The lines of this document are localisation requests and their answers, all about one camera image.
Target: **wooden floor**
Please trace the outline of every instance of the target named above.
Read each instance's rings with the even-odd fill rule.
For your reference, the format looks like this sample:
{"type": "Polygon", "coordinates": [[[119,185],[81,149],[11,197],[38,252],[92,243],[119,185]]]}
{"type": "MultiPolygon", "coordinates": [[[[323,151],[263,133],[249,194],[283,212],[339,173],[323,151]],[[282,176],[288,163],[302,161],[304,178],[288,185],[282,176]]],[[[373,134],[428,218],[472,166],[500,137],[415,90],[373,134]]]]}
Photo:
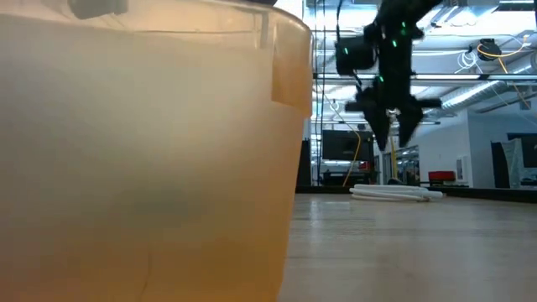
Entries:
{"type": "Polygon", "coordinates": [[[537,301],[537,206],[297,195],[279,302],[537,301]]]}

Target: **translucent plastic container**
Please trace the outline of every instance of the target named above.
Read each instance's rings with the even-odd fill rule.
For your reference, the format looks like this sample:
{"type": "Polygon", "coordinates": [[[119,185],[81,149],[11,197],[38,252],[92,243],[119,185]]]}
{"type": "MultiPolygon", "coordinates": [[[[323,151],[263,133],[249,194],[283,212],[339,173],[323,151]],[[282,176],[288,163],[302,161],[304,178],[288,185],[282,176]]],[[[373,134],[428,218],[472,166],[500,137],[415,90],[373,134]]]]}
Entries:
{"type": "Polygon", "coordinates": [[[310,31],[273,8],[0,2],[0,301],[275,301],[310,31]]]}

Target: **yellow cable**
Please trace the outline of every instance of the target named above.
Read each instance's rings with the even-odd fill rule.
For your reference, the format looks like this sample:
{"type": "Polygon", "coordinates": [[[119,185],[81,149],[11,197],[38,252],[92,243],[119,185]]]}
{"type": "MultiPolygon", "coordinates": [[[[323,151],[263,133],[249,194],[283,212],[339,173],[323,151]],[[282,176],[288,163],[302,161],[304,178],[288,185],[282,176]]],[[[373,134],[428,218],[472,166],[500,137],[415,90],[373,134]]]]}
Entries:
{"type": "Polygon", "coordinates": [[[392,176],[397,179],[397,158],[395,157],[395,143],[394,136],[390,136],[390,141],[392,143],[392,176]]]}
{"type": "Polygon", "coordinates": [[[332,104],[330,103],[330,101],[328,101],[328,104],[330,105],[330,107],[332,108],[332,110],[337,114],[337,116],[347,125],[347,127],[349,127],[353,132],[354,134],[356,134],[356,136],[358,137],[358,146],[356,148],[356,151],[354,152],[354,159],[352,159],[352,162],[351,162],[351,167],[349,168],[349,172],[347,173],[347,177],[345,178],[345,181],[343,181],[343,187],[347,185],[347,181],[349,180],[349,177],[351,176],[351,172],[352,172],[352,168],[354,167],[354,164],[356,163],[356,159],[358,158],[358,153],[360,153],[360,147],[362,147],[362,138],[360,137],[360,133],[358,133],[356,130],[354,130],[354,128],[349,125],[345,119],[341,116],[341,114],[339,114],[339,112],[337,110],[334,109],[334,107],[332,106],[332,104]]]}
{"type": "MultiPolygon", "coordinates": [[[[500,62],[500,65],[502,66],[502,69],[503,71],[505,71],[506,74],[508,74],[508,70],[507,70],[507,67],[505,67],[505,64],[503,63],[503,60],[502,58],[498,58],[498,62],[500,62]]],[[[516,85],[513,85],[514,89],[517,91],[517,94],[519,95],[520,99],[522,100],[522,102],[524,102],[524,104],[526,105],[526,107],[528,109],[531,109],[531,106],[530,104],[528,103],[528,101],[526,101],[526,99],[524,98],[524,96],[522,95],[522,92],[520,92],[519,88],[516,86],[516,85]]]]}
{"type": "Polygon", "coordinates": [[[483,46],[483,44],[479,44],[477,46],[477,51],[484,54],[484,55],[487,55],[489,57],[493,57],[493,58],[505,58],[505,57],[509,57],[511,55],[516,55],[517,53],[519,53],[520,51],[522,51],[522,49],[524,49],[524,43],[526,43],[526,38],[524,37],[524,42],[522,43],[522,45],[520,46],[520,48],[512,53],[509,53],[509,54],[506,54],[506,55],[493,55],[493,54],[489,54],[489,53],[486,53],[484,51],[481,50],[481,46],[483,46]]]}

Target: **white pipe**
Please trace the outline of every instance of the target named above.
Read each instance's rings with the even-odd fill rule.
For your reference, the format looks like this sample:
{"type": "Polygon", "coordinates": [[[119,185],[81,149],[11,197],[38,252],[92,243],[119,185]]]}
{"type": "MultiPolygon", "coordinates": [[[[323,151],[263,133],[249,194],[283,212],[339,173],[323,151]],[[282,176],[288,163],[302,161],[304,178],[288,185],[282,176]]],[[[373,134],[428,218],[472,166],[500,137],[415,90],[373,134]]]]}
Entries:
{"type": "Polygon", "coordinates": [[[350,189],[352,198],[356,200],[414,200],[429,201],[442,198],[441,192],[432,192],[426,188],[407,185],[354,185],[350,189]]]}

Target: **black robotic arm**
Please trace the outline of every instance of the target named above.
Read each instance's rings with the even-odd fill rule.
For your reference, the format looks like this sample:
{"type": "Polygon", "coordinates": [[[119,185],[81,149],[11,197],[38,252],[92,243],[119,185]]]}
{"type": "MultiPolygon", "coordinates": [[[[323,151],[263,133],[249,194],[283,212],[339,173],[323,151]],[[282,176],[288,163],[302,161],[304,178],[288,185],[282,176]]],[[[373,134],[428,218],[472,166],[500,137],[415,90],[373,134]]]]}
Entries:
{"type": "Polygon", "coordinates": [[[336,68],[342,76],[354,76],[378,60],[373,86],[357,93],[357,101],[347,111],[360,111],[384,150],[388,141],[390,117],[387,110],[399,110],[399,144],[405,146],[423,118],[423,107],[440,107],[441,101],[418,102],[410,95],[412,40],[424,33],[416,27],[441,0],[384,0],[375,20],[363,35],[341,38],[336,43],[336,68]]]}

